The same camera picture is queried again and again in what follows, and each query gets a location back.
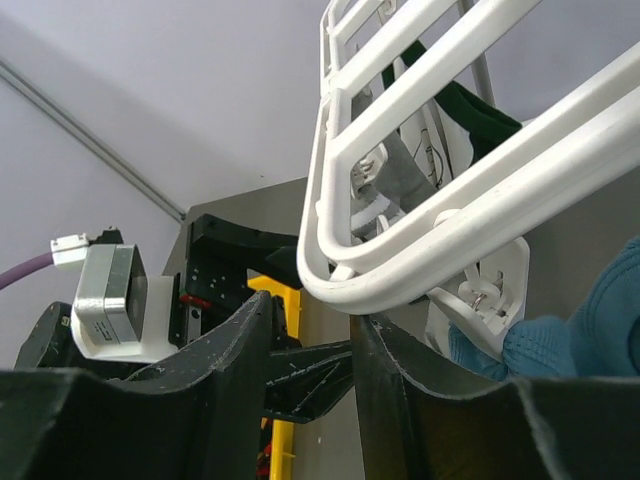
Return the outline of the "green and white sock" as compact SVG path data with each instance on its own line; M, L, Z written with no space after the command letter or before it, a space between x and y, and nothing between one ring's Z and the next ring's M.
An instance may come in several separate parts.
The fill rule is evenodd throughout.
M396 128L436 191L521 129L520 122L457 81Z

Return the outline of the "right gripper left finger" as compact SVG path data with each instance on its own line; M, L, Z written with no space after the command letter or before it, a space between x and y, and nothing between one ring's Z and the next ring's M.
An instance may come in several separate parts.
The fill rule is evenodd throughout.
M5 479L251 479L271 297L125 380L79 369L1 375Z

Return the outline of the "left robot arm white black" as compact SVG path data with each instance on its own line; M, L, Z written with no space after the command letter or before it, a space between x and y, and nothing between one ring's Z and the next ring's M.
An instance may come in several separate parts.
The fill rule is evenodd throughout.
M71 303L51 304L19 350L20 368L81 368L124 379L162 361L235 314L256 292L271 296L265 412L305 424L352 388L351 347L300 343L297 238L205 214L187 230L184 264L149 277L118 229L55 239L53 264L81 273Z

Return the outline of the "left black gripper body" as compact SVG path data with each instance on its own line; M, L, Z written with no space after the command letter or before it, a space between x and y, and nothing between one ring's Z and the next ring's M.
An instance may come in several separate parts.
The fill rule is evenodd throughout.
M299 290L298 238L261 231L204 214L187 229L184 264L174 276L169 342L188 342L188 309L201 312L203 333L226 321L254 293L248 272Z

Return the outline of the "red black argyle sock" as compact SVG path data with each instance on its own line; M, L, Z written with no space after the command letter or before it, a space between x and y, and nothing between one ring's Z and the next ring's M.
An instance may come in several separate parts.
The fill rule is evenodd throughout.
M272 438L273 420L263 418L261 420L259 450L256 462L256 478L258 480L265 480L270 477Z

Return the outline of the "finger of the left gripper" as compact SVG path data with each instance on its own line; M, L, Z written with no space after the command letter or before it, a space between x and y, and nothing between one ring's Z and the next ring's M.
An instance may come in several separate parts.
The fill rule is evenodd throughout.
M296 424L307 424L326 415L354 387L352 347L348 340L300 347L287 358L296 371L294 388Z

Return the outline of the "grey striped sock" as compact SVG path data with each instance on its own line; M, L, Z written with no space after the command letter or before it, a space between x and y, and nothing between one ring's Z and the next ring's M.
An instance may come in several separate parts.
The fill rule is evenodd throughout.
M360 159L351 172L352 195L365 185L410 212L436 193L436 188L418 167L397 130Z

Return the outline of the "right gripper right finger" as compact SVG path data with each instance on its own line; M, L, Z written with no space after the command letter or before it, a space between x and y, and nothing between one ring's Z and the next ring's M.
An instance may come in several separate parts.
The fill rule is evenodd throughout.
M350 320L369 479L635 479L639 383L495 382L381 314Z

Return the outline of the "white clip hanger frame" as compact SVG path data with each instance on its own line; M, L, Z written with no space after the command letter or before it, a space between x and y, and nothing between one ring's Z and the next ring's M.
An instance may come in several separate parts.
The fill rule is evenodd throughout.
M297 250L316 299L348 314L412 301L639 164L639 50L631 47L376 238L352 241L351 174L383 140L533 8L480 1L361 115L351 103L450 8L400 6L355 53L379 8L332 1L320 25L318 116Z

